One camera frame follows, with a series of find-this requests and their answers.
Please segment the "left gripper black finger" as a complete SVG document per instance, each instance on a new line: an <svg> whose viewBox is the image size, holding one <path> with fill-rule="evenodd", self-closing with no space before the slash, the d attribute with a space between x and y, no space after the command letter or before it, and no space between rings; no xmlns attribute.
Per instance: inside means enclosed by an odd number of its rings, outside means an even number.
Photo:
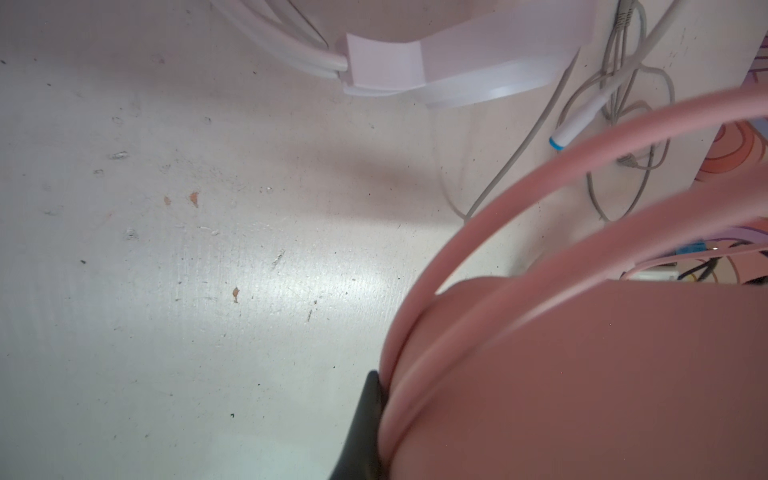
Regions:
<svg viewBox="0 0 768 480"><path fill-rule="evenodd" d="M378 430L386 402L387 395L381 386L379 373L370 371L330 480L384 478L378 453Z"/></svg>

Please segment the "pink headphones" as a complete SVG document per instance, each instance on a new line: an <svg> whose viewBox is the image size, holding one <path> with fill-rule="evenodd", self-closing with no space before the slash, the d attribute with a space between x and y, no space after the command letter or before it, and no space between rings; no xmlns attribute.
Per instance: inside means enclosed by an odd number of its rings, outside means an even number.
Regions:
<svg viewBox="0 0 768 480"><path fill-rule="evenodd" d="M567 147L438 253L379 372L391 479L763 479L767 292L633 281L634 269L767 211L759 164L679 193L515 278L446 279L501 227L619 156L762 117L753 85L679 102Z"/></svg>

